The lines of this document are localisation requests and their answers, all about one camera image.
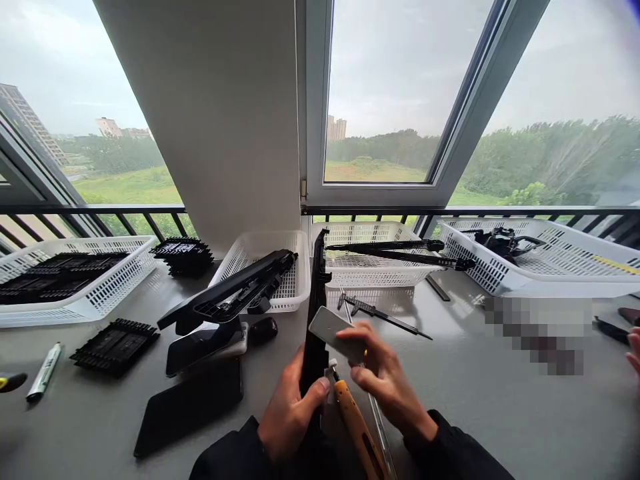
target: plastic storage basket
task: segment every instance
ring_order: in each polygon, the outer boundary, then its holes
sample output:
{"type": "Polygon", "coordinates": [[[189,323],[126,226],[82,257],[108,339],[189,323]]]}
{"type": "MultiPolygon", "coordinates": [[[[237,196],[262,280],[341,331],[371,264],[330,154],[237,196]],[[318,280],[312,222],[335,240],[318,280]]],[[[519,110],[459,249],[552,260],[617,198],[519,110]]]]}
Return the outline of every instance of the plastic storage basket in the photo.
{"type": "MultiPolygon", "coordinates": [[[[314,223],[311,238],[326,228],[325,245],[380,241],[420,240],[414,232],[400,222],[346,222],[314,223]]],[[[424,249],[402,250],[406,253],[430,255],[424,249]]],[[[428,274],[444,270],[436,265],[423,265],[403,260],[392,260],[343,251],[325,251],[326,271],[333,274],[328,287],[413,287],[428,274]]]]}
{"type": "Polygon", "coordinates": [[[274,250],[281,249],[297,253],[298,258],[271,298],[268,313],[296,311],[311,292],[307,234],[300,230],[243,233],[226,254],[209,285],[221,282],[274,250]]]}
{"type": "Polygon", "coordinates": [[[79,323],[104,318],[155,268],[153,235],[47,240],[0,259],[0,283],[59,253],[129,252],[78,293],[60,301],[0,305],[0,328],[79,323]]]}
{"type": "Polygon", "coordinates": [[[441,238],[452,257],[472,258],[467,271],[497,297],[613,298],[640,291],[640,251],[538,219],[442,219],[441,238]],[[547,242],[516,258],[518,267],[460,230],[513,229],[547,242]]]}

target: distant building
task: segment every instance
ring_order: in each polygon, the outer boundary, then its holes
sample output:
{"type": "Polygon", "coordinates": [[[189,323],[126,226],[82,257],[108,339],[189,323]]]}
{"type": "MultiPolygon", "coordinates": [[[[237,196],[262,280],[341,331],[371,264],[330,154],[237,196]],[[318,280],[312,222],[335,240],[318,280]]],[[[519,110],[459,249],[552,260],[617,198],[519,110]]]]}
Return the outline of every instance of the distant building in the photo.
{"type": "Polygon", "coordinates": [[[125,137],[131,137],[134,139],[145,139],[145,138],[153,139],[151,130],[148,130],[148,129],[136,129],[136,128],[122,129],[122,134],[125,137]]]}
{"type": "Polygon", "coordinates": [[[18,87],[0,83],[0,109],[12,126],[40,156],[48,156],[58,165],[68,165],[69,159],[42,124],[18,87]]]}
{"type": "Polygon", "coordinates": [[[115,120],[102,117],[96,119],[95,122],[98,124],[103,137],[122,137],[122,130],[120,130],[115,120]]]}
{"type": "Polygon", "coordinates": [[[327,141],[340,141],[347,137],[347,121],[334,120],[333,115],[327,118],[327,141]]]}

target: hand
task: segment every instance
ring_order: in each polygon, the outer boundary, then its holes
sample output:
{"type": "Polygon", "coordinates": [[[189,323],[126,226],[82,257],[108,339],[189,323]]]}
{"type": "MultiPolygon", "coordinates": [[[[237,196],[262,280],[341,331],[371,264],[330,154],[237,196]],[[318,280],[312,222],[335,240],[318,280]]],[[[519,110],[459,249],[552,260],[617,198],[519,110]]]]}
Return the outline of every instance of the hand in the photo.
{"type": "Polygon", "coordinates": [[[632,328],[627,338],[633,352],[626,352],[625,357],[640,377],[640,327],[632,328]]]}
{"type": "Polygon", "coordinates": [[[353,381],[378,400],[386,418],[404,436],[421,435],[433,440],[438,432],[438,425],[420,405],[396,353],[368,322],[356,322],[353,326],[355,328],[336,334],[341,339],[359,339],[367,344],[366,368],[352,365],[353,381]]]}
{"type": "Polygon", "coordinates": [[[328,378],[320,377],[301,398],[300,374],[304,352],[304,345],[301,345],[283,370],[258,427],[258,437],[273,463],[285,460],[298,450],[314,410],[329,394],[331,384],[328,378]]]}

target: window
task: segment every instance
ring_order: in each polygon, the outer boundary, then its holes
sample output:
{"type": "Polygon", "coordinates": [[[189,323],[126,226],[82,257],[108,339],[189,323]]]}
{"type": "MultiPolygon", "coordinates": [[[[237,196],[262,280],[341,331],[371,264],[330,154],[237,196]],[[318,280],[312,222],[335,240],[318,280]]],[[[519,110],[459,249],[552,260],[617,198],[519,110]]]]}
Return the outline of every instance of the window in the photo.
{"type": "Polygon", "coordinates": [[[640,204],[631,5],[551,0],[449,205],[640,204]]]}
{"type": "Polygon", "coordinates": [[[6,131],[87,203],[181,203],[91,0],[5,2],[0,25],[6,131]]]}
{"type": "Polygon", "coordinates": [[[335,1],[325,182],[425,182],[492,3],[335,1]]]}

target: sky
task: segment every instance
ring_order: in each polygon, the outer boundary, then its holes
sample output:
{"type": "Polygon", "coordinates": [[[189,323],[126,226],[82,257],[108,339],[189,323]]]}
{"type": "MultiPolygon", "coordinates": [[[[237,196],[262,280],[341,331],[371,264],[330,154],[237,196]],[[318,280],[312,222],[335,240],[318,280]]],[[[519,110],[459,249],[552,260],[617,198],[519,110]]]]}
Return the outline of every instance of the sky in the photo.
{"type": "MultiPolygon", "coordinates": [[[[640,27],[627,0],[551,0],[487,131],[640,117],[640,27]]],[[[335,0],[329,113],[347,136],[438,135],[491,0],[335,0]]],[[[146,128],[91,0],[0,0],[0,83],[51,133],[98,117],[146,128]]]]}

